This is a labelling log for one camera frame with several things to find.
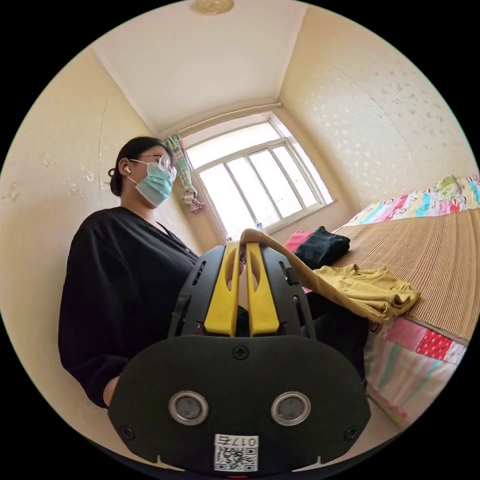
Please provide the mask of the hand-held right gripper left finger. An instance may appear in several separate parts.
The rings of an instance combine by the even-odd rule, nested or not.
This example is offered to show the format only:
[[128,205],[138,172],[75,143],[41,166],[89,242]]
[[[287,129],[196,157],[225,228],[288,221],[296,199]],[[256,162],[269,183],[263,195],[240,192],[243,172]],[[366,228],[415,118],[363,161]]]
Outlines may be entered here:
[[221,256],[218,276],[206,313],[208,334],[234,336],[236,333],[240,277],[240,244],[228,242]]

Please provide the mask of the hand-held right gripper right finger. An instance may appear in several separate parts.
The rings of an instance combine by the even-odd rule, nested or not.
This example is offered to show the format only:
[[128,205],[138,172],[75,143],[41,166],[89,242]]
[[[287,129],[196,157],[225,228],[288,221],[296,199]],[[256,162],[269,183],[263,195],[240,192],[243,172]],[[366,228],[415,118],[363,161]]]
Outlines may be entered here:
[[278,332],[278,319],[261,245],[245,244],[246,280],[251,336],[274,335]]

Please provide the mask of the person's left hand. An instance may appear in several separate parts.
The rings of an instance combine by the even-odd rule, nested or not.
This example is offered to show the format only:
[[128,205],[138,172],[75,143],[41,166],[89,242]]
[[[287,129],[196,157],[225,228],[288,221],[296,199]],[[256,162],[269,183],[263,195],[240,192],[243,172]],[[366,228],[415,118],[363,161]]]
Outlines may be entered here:
[[112,378],[105,386],[102,394],[102,399],[106,407],[109,407],[113,398],[114,391],[116,389],[119,376]]

